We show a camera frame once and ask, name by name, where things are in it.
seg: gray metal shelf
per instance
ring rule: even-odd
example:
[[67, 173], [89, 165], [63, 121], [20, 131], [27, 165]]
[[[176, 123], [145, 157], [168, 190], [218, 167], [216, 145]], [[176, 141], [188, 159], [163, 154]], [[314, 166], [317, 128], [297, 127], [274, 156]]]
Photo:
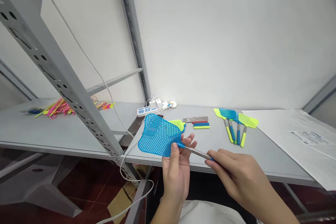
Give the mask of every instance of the gray metal shelf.
[[[58, 115], [56, 119], [46, 116], [20, 113], [31, 107], [47, 108], [57, 99], [36, 99], [0, 112], [0, 146], [28, 151], [106, 158], [109, 154], [75, 115]], [[136, 118], [141, 103], [116, 103], [115, 109], [129, 128]], [[114, 109], [101, 110], [100, 114], [111, 130], [124, 132]], [[117, 141], [123, 135], [115, 134]]]
[[[257, 160], [271, 181], [320, 187], [309, 174], [307, 174], [258, 128], [250, 128], [247, 130], [245, 147], [241, 148], [230, 143], [223, 119], [217, 117], [211, 107], [178, 106], [175, 109], [171, 108], [164, 111], [162, 114], [164, 115], [164, 119], [168, 121], [177, 119], [182, 120], [184, 117], [209, 117], [210, 129], [194, 129], [191, 123], [187, 123], [185, 132], [183, 133], [185, 137], [190, 133], [195, 134], [197, 150], [206, 153], [210, 149], [218, 150], [219, 148], [222, 148], [235, 153], [249, 154]], [[233, 122], [233, 127], [236, 131], [237, 123]], [[143, 128], [144, 124], [142, 124], [138, 130], [130, 146], [139, 139], [143, 132]], [[161, 166], [160, 156], [144, 153], [139, 150], [138, 145], [135, 145], [129, 152], [126, 161]], [[203, 158], [193, 154], [190, 156], [190, 169], [197, 172], [213, 172], [211, 168], [204, 164]]]

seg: wrist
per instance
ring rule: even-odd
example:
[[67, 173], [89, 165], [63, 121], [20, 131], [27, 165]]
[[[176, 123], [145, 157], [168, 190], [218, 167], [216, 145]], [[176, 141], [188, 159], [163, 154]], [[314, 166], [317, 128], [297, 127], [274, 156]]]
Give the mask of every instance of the wrist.
[[182, 209], [184, 200], [172, 196], [171, 194], [164, 193], [161, 199], [164, 204], [170, 205], [172, 208]]

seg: blue rubber grip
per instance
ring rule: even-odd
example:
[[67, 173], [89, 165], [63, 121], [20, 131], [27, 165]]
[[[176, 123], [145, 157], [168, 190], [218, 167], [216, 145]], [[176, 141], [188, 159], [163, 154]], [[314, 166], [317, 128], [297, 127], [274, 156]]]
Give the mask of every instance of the blue rubber grip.
[[237, 131], [237, 145], [240, 145], [240, 129]]
[[231, 136], [234, 144], [237, 144], [236, 137], [235, 137], [235, 131], [233, 130], [232, 125], [230, 125], [230, 131], [231, 131]]
[[194, 124], [194, 127], [196, 126], [210, 126], [210, 123], [206, 122], [206, 123], [197, 123], [197, 124]]

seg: white paper sheet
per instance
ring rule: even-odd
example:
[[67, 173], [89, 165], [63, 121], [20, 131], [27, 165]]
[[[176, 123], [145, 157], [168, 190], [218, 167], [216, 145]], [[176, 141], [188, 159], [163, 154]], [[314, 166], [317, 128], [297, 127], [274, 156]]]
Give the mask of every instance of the white paper sheet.
[[300, 109], [242, 112], [327, 191], [336, 190], [336, 129]]

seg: perforated metal upright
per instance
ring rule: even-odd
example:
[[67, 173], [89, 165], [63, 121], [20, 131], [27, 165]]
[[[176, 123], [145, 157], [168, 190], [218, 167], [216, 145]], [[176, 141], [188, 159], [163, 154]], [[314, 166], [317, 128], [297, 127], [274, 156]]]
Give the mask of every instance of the perforated metal upright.
[[[31, 0], [0, 0], [0, 14], [0, 20], [9, 33], [120, 166], [121, 146], [42, 20], [39, 10]], [[131, 164], [123, 164], [122, 170], [129, 179], [139, 178]]]

